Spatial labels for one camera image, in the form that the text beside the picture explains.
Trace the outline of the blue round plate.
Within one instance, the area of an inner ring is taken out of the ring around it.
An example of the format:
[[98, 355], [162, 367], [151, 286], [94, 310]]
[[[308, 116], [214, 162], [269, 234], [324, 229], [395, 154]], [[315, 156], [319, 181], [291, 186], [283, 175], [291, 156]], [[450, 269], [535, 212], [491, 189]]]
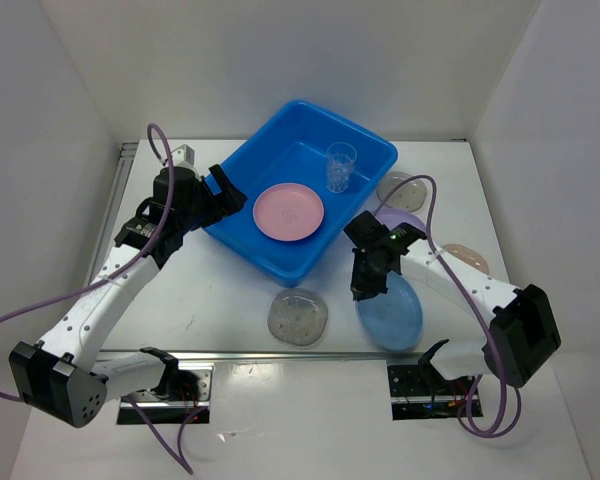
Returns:
[[358, 319], [375, 346], [393, 352], [411, 350], [423, 332], [421, 303], [409, 282], [396, 273], [388, 275], [387, 289], [355, 302]]

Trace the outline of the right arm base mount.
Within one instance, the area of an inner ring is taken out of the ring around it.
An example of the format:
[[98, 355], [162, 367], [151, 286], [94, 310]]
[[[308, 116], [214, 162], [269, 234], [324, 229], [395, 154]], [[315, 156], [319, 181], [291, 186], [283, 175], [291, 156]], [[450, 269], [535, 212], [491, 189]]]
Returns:
[[474, 377], [445, 381], [433, 390], [415, 364], [389, 363], [386, 370], [393, 421], [466, 417], [465, 405]]

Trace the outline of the pink round plate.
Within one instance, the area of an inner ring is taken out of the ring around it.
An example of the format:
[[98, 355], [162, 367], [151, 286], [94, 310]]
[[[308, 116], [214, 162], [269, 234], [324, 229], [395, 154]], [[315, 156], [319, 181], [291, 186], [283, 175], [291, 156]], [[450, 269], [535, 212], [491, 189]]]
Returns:
[[311, 236], [324, 219], [324, 205], [309, 187], [280, 183], [263, 191], [256, 199], [252, 216], [267, 237], [294, 242]]

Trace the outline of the purple round plate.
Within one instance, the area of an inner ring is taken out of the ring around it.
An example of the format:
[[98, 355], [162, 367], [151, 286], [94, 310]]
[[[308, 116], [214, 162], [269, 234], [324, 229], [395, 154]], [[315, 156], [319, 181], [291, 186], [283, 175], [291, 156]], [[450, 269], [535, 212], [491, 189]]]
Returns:
[[409, 211], [393, 208], [383, 208], [375, 215], [375, 217], [381, 224], [385, 225], [389, 230], [396, 228], [401, 223], [408, 223], [409, 225], [417, 228], [422, 232], [426, 231], [425, 223]]

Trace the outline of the grey translucent speckled dish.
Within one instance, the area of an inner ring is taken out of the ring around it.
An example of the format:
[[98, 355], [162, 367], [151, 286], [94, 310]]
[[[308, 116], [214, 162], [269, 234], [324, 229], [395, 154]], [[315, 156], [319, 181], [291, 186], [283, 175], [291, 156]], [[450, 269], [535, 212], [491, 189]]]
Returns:
[[312, 348], [323, 337], [329, 309], [322, 297], [313, 291], [290, 288], [280, 291], [272, 300], [267, 327], [278, 341], [296, 348]]

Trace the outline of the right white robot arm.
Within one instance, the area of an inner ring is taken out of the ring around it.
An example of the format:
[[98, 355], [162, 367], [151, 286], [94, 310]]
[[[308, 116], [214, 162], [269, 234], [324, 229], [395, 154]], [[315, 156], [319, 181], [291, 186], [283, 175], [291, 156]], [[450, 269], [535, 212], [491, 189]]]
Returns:
[[396, 274], [479, 320], [481, 337], [444, 339], [421, 355], [418, 377], [426, 391], [440, 393], [459, 377], [488, 374], [521, 388], [560, 347], [548, 296], [538, 286], [499, 281], [443, 251], [423, 230], [406, 222], [388, 228], [369, 211], [351, 220], [344, 232], [354, 245], [354, 300], [387, 295], [388, 277]]

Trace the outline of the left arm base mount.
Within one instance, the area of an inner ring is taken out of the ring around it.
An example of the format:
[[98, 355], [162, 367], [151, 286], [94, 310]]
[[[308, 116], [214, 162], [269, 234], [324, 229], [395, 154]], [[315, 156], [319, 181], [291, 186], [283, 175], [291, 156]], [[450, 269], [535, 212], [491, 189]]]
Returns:
[[155, 425], [181, 424], [194, 414], [191, 424], [208, 424], [214, 366], [211, 363], [184, 362], [180, 379], [163, 396], [153, 391], [136, 391], [129, 397]]

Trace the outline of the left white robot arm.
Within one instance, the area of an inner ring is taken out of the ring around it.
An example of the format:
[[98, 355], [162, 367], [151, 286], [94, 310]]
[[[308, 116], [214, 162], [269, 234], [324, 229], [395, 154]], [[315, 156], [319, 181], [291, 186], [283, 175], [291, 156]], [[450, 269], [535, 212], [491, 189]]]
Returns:
[[160, 400], [174, 396], [192, 377], [178, 360], [155, 347], [98, 362], [115, 325], [140, 291], [179, 250], [185, 236], [236, 214], [247, 197], [219, 165], [209, 169], [219, 190], [190, 167], [164, 168], [153, 193], [116, 235], [91, 290], [35, 344], [19, 342], [9, 364], [20, 398], [75, 428], [88, 425], [103, 405], [147, 390]]

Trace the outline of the clear plastic cup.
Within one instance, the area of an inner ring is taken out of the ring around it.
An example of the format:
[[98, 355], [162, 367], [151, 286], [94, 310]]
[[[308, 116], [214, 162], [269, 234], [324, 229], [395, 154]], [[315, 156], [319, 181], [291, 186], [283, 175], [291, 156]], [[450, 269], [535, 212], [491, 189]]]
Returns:
[[326, 169], [327, 189], [332, 193], [343, 193], [349, 186], [352, 168], [346, 165], [332, 165]]
[[352, 168], [353, 173], [356, 160], [357, 150], [349, 143], [336, 142], [327, 148], [326, 169], [332, 165], [346, 165]]

